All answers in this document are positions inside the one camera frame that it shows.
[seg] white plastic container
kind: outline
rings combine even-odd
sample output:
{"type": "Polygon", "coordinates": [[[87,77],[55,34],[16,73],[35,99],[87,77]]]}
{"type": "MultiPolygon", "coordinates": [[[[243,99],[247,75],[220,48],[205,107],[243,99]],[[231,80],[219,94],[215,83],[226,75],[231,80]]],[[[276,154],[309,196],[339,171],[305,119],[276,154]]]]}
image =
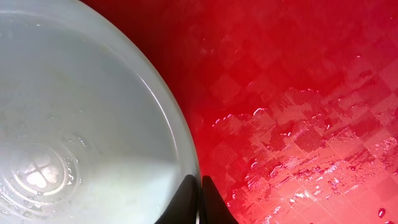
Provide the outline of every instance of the white plastic container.
{"type": "Polygon", "coordinates": [[[0,223],[154,223],[185,120],[139,49],[74,0],[0,1],[0,223]]]}

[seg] wet surface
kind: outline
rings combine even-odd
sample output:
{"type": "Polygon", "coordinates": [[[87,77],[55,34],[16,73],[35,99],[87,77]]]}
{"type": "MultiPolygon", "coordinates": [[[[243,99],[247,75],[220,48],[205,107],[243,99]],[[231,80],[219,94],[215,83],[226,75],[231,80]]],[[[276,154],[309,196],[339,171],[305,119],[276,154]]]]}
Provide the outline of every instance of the wet surface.
{"type": "Polygon", "coordinates": [[[84,2],[158,69],[240,223],[398,222],[398,2],[84,2]]]}

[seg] square tile pattern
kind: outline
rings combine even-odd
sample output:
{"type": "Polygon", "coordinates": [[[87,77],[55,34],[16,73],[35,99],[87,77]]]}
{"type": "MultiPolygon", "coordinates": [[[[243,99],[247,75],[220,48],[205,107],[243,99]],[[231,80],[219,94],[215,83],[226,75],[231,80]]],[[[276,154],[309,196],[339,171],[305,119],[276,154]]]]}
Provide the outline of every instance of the square tile pattern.
{"type": "Polygon", "coordinates": [[[162,75],[240,223],[398,223],[398,1],[83,2],[162,75]]]}

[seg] red tablecloth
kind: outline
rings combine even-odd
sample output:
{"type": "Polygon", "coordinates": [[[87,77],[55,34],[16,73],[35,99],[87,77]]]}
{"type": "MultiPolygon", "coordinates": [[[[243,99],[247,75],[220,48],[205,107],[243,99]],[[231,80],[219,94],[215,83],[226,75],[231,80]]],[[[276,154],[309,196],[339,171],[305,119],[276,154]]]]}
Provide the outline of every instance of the red tablecloth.
{"type": "Polygon", "coordinates": [[[84,2],[163,76],[240,223],[398,223],[397,0],[84,2]]]}

